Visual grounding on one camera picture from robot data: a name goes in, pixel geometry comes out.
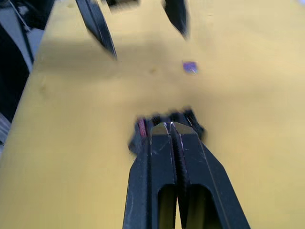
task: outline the black object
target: black object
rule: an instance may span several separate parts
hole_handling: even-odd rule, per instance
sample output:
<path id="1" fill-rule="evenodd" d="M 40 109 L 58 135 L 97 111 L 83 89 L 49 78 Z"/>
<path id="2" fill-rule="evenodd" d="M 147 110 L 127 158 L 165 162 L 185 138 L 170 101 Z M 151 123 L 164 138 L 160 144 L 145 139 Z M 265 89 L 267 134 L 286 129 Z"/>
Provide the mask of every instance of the black object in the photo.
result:
<path id="1" fill-rule="evenodd" d="M 91 0 L 76 0 L 82 19 L 95 38 L 116 57 L 116 51 L 99 5 Z"/>
<path id="2" fill-rule="evenodd" d="M 191 110 L 138 120 L 123 229 L 174 228 L 177 198 L 182 228 L 250 228 L 203 132 Z"/>
<path id="3" fill-rule="evenodd" d="M 106 0 L 106 2 L 110 8 L 116 7 L 116 6 L 122 5 L 122 4 L 139 3 L 138 0 Z"/>
<path id="4" fill-rule="evenodd" d="M 4 9 L 8 7 L 10 7 L 9 0 L 0 0 L 0 9 Z"/>
<path id="5" fill-rule="evenodd" d="M 19 48 L 0 24 L 0 112 L 12 122 L 29 69 Z"/>
<path id="6" fill-rule="evenodd" d="M 24 16 L 27 25 L 44 30 L 55 0 L 11 0 L 27 7 Z"/>
<path id="7" fill-rule="evenodd" d="M 11 6 L 13 7 L 13 9 L 15 11 L 16 18 L 18 20 L 18 24 L 19 24 L 19 27 L 20 27 L 20 30 L 21 30 L 21 33 L 22 33 L 22 36 L 23 36 L 24 43 L 25 43 L 25 47 L 27 48 L 30 61 L 33 64 L 34 63 L 34 55 L 33 55 L 33 52 L 32 52 L 31 46 L 30 46 L 29 38 L 27 36 L 27 31 L 25 29 L 25 24 L 24 24 L 23 18 L 21 17 L 21 13 L 19 11 L 19 8 L 18 8 L 16 2 L 14 0 L 10 0 L 10 3 L 11 3 Z"/>
<path id="8" fill-rule="evenodd" d="M 188 18 L 184 0 L 165 0 L 164 10 L 173 26 L 186 37 Z"/>

